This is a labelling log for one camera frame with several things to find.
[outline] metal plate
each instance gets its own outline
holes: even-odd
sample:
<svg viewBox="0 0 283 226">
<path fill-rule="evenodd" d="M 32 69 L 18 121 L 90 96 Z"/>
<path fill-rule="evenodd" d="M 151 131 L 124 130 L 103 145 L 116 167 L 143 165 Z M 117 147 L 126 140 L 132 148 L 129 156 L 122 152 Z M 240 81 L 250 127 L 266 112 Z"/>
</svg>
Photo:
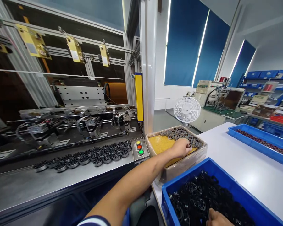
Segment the metal plate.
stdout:
<svg viewBox="0 0 283 226">
<path fill-rule="evenodd" d="M 57 86 L 65 107 L 105 105 L 103 87 Z"/>
</svg>

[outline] machine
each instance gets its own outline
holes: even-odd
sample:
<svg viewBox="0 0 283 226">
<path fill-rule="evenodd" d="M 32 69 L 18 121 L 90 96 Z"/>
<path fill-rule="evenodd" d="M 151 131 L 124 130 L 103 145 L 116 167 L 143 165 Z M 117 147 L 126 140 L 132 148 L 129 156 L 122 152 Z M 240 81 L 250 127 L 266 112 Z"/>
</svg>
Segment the machine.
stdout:
<svg viewBox="0 0 283 226">
<path fill-rule="evenodd" d="M 228 87 L 230 78 L 223 82 L 200 80 L 195 99 L 201 106 L 201 113 L 191 126 L 201 132 L 208 131 L 227 121 L 240 124 L 246 114 L 238 112 L 248 100 L 243 98 L 245 89 Z"/>
</svg>

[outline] fan grille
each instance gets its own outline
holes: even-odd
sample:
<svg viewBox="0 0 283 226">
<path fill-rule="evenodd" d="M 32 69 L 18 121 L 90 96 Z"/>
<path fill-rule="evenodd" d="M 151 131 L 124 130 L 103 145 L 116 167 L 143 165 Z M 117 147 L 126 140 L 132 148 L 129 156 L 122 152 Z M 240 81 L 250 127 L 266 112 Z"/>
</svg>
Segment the fan grille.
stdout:
<svg viewBox="0 0 283 226">
<path fill-rule="evenodd" d="M 194 122 L 200 115 L 199 102 L 192 97 L 180 98 L 173 109 L 175 117 L 185 123 Z"/>
</svg>

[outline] wire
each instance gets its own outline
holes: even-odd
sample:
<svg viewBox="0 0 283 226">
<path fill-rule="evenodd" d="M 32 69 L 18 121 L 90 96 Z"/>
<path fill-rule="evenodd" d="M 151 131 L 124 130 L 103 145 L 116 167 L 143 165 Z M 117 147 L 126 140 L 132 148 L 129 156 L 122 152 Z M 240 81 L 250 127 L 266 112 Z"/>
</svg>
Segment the wire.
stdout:
<svg viewBox="0 0 283 226">
<path fill-rule="evenodd" d="M 29 124 L 29 122 L 25 122 L 25 123 L 22 123 L 20 126 L 17 127 L 17 129 L 16 129 L 16 137 L 17 137 L 20 141 L 22 141 L 22 142 L 24 142 L 25 144 L 31 146 L 31 144 L 30 144 L 28 141 L 26 141 L 23 137 L 21 137 L 21 135 L 19 134 L 19 129 L 20 129 L 20 128 L 23 128 L 23 127 L 25 127 L 25 126 L 28 126 L 28 124 Z"/>
<path fill-rule="evenodd" d="M 80 119 L 77 121 L 77 123 L 76 123 L 76 127 L 77 127 L 77 129 L 78 129 L 80 135 L 83 137 L 84 140 L 86 139 L 86 137 L 85 137 L 85 135 L 83 134 L 82 129 L 81 129 L 81 127 L 80 127 L 80 122 L 81 122 L 84 118 L 87 118 L 87 117 L 88 117 L 88 116 L 84 116 L 84 117 L 80 118 Z"/>
</svg>

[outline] black circular component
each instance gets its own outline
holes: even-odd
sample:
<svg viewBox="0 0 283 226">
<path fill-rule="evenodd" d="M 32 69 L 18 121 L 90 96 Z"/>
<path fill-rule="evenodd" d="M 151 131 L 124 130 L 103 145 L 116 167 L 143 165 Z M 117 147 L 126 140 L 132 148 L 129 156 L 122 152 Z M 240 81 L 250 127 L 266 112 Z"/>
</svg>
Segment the black circular component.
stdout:
<svg viewBox="0 0 283 226">
<path fill-rule="evenodd" d="M 90 155 L 91 155 L 91 150 L 86 150 L 86 151 L 84 151 L 84 152 L 83 152 L 83 155 L 88 155 L 88 156 L 90 156 Z"/>
<path fill-rule="evenodd" d="M 130 141 L 130 140 L 126 140 L 126 141 L 125 141 L 125 144 L 131 145 L 131 141 Z"/>
<path fill-rule="evenodd" d="M 116 151 L 117 151 L 117 152 L 122 152 L 122 151 L 123 151 L 123 148 L 122 148 L 122 147 L 117 147 Z"/>
<path fill-rule="evenodd" d="M 105 145 L 105 146 L 103 146 L 103 149 L 104 149 L 104 150 L 109 150 L 109 149 L 110 149 L 110 146 L 109 146 L 109 145 Z"/>
<path fill-rule="evenodd" d="M 115 152 L 114 154 L 111 155 L 113 161 L 118 161 L 120 160 L 120 153 Z"/>
<path fill-rule="evenodd" d="M 99 150 L 100 150 L 100 148 L 95 147 L 95 148 L 93 148 L 93 149 L 91 150 L 91 153 L 98 153 Z"/>
<path fill-rule="evenodd" d="M 114 153 L 117 153 L 116 148 L 112 148 L 112 149 L 109 150 L 110 155 L 113 155 Z"/>
<path fill-rule="evenodd" d="M 123 147 L 124 145 L 125 145 L 125 142 L 123 142 L 123 141 L 117 143 L 118 147 Z"/>
<path fill-rule="evenodd" d="M 80 159 L 82 155 L 83 155 L 83 152 L 77 152 L 77 153 L 73 154 L 72 156 Z"/>
<path fill-rule="evenodd" d="M 55 167 L 60 162 L 60 158 L 54 158 L 47 162 L 49 168 Z"/>
<path fill-rule="evenodd" d="M 111 155 L 106 155 L 105 157 L 102 157 L 102 160 L 105 164 L 108 164 L 112 161 Z"/>
<path fill-rule="evenodd" d="M 129 155 L 129 151 L 128 150 L 122 150 L 120 152 L 120 154 L 121 154 L 122 158 L 126 158 Z"/>
<path fill-rule="evenodd" d="M 79 166 L 79 159 L 78 158 L 71 158 L 67 164 L 69 169 L 74 169 Z"/>
<path fill-rule="evenodd" d="M 116 147 L 117 147 L 117 144 L 116 144 L 116 143 L 113 143 L 113 144 L 110 145 L 110 149 L 111 149 L 111 148 L 116 148 Z"/>
<path fill-rule="evenodd" d="M 125 145 L 124 146 L 124 150 L 131 151 L 132 150 L 131 144 L 130 145 Z"/>
<path fill-rule="evenodd" d="M 53 168 L 57 173 L 62 173 L 67 170 L 67 162 L 60 162 Z"/>
<path fill-rule="evenodd" d="M 79 163 L 80 163 L 81 165 L 87 165 L 89 162 L 90 162 L 89 155 L 83 155 L 83 156 L 81 157 L 81 159 L 79 160 Z"/>
<path fill-rule="evenodd" d="M 69 162 L 69 160 L 72 158 L 72 155 L 65 155 L 60 159 L 61 162 Z"/>
<path fill-rule="evenodd" d="M 98 153 L 91 154 L 90 161 L 93 162 L 95 159 L 98 159 L 98 158 L 100 158 L 100 155 Z"/>
<path fill-rule="evenodd" d="M 94 164 L 95 167 L 99 167 L 100 165 L 103 164 L 102 158 L 96 158 L 96 159 L 94 159 L 94 160 L 93 160 L 93 164 Z"/>
<path fill-rule="evenodd" d="M 46 170 L 47 169 L 47 161 L 42 161 L 42 162 L 39 162 L 37 164 L 35 164 L 32 169 L 35 171 L 35 172 L 41 172 L 43 170 Z"/>
<path fill-rule="evenodd" d="M 102 158 L 105 157 L 105 156 L 107 156 L 107 155 L 109 155 L 109 152 L 108 152 L 108 151 L 105 151 L 105 150 L 104 150 L 104 151 L 101 151 L 101 152 L 100 152 L 100 157 L 102 157 Z"/>
</svg>

